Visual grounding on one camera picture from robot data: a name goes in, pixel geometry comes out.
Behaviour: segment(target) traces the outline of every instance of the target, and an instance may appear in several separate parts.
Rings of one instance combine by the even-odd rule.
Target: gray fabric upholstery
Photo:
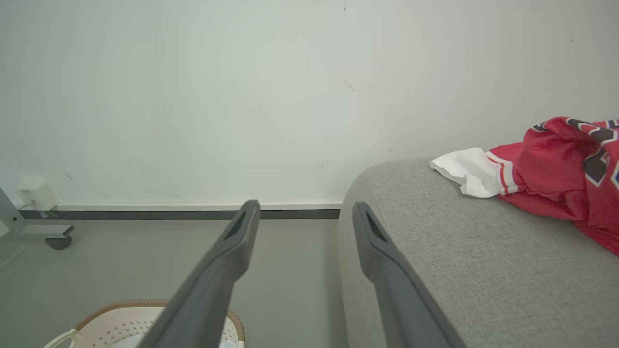
[[[367,169],[340,213],[350,347],[385,347],[351,207],[367,202],[469,347],[619,347],[619,258],[570,223],[463,196],[430,159]]]

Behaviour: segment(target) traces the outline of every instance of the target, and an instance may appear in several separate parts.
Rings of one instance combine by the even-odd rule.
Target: red jersey
[[[619,256],[619,120],[557,117],[523,142],[487,152],[501,166],[502,200],[538,215],[571,220]]]

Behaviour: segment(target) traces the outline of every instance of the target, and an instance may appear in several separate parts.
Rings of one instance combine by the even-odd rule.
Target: white laundry basket
[[[56,337],[45,348],[55,348],[70,339],[69,348],[108,348],[136,335],[145,335],[168,300],[129,300],[116,302],[84,319],[75,329]],[[238,316],[228,311],[220,342],[245,346],[245,331]]]

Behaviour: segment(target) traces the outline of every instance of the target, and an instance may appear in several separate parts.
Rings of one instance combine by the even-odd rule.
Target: baseboard
[[[52,211],[31,207],[26,219],[43,220],[229,220],[242,203],[225,204],[58,204]],[[341,202],[265,202],[261,219],[338,219]]]
[[[243,202],[233,203],[60,203],[54,211],[237,211]],[[340,209],[342,201],[332,202],[260,202],[263,211]],[[25,207],[22,211],[36,211]]]

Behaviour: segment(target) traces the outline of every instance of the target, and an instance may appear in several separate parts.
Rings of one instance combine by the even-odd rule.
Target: wall outlet
[[[37,178],[22,180],[17,188],[17,194],[24,204],[34,202],[32,207],[38,211],[48,211],[60,203],[50,185],[45,180]]]

